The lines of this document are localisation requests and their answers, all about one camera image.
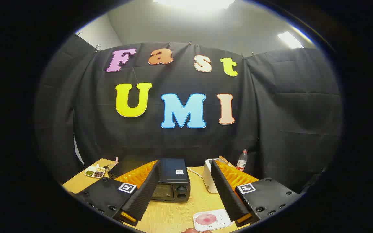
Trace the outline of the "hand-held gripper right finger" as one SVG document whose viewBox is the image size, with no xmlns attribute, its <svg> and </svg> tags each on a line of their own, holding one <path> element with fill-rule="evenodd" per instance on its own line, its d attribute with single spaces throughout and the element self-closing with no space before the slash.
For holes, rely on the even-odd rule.
<svg viewBox="0 0 373 233">
<path fill-rule="evenodd" d="M 277 215 L 300 197 L 272 178 L 257 179 L 218 160 L 211 161 L 211 176 L 230 220 L 237 227 Z"/>
</svg>

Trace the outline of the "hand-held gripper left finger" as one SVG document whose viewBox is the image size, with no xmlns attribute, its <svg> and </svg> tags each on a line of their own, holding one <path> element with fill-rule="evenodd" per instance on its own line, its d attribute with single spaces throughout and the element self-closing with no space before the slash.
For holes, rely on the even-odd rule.
<svg viewBox="0 0 373 233">
<path fill-rule="evenodd" d="M 141 165 L 140 162 L 119 162 L 100 177 L 95 168 L 95 182 L 74 193 L 74 198 L 86 203 L 116 221 L 136 226 L 151 201 L 159 182 L 160 160 Z"/>
</svg>

